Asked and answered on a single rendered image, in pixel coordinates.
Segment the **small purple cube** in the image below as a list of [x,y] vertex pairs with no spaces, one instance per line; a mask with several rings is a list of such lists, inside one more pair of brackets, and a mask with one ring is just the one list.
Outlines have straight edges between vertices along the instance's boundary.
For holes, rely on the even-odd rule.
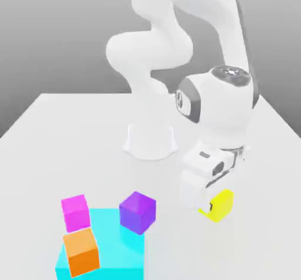
[[134,191],[119,205],[121,226],[142,235],[156,220],[156,200]]

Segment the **small orange cube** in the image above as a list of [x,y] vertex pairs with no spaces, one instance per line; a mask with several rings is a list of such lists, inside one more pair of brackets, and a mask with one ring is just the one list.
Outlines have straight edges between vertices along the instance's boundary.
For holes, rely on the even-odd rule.
[[72,278],[101,267],[98,245],[91,227],[64,235],[63,243]]

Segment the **small magenta cube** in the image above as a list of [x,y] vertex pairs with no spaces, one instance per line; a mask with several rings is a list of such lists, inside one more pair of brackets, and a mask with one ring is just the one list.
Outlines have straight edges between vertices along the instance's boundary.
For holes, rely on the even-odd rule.
[[67,233],[91,226],[89,207],[83,194],[61,200]]

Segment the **large cyan box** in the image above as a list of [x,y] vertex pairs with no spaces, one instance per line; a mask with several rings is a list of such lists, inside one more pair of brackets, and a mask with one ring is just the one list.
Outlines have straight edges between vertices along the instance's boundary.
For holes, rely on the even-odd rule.
[[145,280],[145,237],[120,225],[117,208],[90,210],[100,268],[72,278],[65,247],[56,262],[56,280]]

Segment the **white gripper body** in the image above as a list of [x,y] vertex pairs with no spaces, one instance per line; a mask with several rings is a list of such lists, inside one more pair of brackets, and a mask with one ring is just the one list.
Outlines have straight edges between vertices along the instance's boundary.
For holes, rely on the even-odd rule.
[[232,186],[232,172],[223,172],[216,178],[205,178],[184,169],[180,177],[180,199],[189,208],[199,209],[200,200],[211,201],[224,189],[230,189]]

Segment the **small yellow cube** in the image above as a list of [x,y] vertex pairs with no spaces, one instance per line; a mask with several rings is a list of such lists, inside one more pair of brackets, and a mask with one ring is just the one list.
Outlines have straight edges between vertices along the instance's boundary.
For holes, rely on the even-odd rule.
[[232,210],[234,193],[229,189],[225,189],[216,195],[210,202],[210,211],[204,212],[201,208],[198,212],[209,218],[213,222],[220,222]]

